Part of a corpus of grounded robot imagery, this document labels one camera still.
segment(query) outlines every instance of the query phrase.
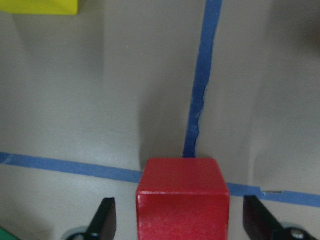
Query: blue tape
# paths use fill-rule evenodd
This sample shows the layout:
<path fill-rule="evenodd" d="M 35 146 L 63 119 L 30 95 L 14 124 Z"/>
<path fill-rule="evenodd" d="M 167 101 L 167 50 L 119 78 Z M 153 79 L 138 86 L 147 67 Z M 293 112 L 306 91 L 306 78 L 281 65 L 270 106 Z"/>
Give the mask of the blue tape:
<path fill-rule="evenodd" d="M 205 5 L 188 127 L 184 142 L 184 158 L 196 157 L 196 145 L 199 136 L 199 119 L 204 108 L 205 91 L 210 79 L 214 37 L 219 22 L 221 5 L 222 0 L 207 0 Z"/>
<path fill-rule="evenodd" d="M 142 172 L 116 167 L 108 167 L 73 161 L 56 160 L 0 152 L 0 164 L 40 169 L 61 173 L 78 174 L 102 179 L 111 179 L 130 183 L 139 183 Z M 256 195 L 262 200 L 303 205 L 320 208 L 320 195 L 283 191 L 281 193 L 264 193 L 260 187 L 228 183 L 230 194 L 234 197 Z"/>
<path fill-rule="evenodd" d="M 139 183 L 140 171 L 0 152 L 0 164 Z"/>

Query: green object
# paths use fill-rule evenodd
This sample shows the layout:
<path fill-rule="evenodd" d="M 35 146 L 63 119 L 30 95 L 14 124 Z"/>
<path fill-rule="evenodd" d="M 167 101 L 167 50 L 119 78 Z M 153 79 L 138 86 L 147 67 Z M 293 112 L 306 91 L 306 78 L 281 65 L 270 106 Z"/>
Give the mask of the green object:
<path fill-rule="evenodd" d="M 0 240 L 19 240 L 19 238 L 0 227 Z"/>

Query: red block's front face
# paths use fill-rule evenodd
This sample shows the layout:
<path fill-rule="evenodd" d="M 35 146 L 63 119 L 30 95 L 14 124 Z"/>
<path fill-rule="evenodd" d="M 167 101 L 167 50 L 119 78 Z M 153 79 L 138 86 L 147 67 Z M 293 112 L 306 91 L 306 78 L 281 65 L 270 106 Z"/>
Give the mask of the red block's front face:
<path fill-rule="evenodd" d="M 226 240 L 230 195 L 213 159 L 151 159 L 136 193 L 139 240 Z"/>

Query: red cube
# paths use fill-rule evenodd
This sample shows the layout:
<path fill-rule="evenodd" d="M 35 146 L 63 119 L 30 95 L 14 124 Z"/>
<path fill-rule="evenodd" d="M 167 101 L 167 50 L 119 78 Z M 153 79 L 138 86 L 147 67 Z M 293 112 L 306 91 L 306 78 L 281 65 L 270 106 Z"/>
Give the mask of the red cube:
<path fill-rule="evenodd" d="M 136 191 L 139 240 L 226 240 L 230 193 L 212 158 L 152 158 Z"/>

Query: dark object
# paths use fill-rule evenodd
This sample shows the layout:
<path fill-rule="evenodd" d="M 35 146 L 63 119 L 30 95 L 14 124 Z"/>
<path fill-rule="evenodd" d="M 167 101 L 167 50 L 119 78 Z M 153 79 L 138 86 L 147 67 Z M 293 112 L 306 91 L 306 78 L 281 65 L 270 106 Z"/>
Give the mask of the dark object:
<path fill-rule="evenodd" d="M 114 198 L 102 200 L 86 232 L 76 233 L 67 240 L 113 240 L 117 229 L 116 202 Z"/>
<path fill-rule="evenodd" d="M 316 240 L 300 228 L 284 228 L 256 196 L 244 196 L 243 227 L 251 240 Z"/>

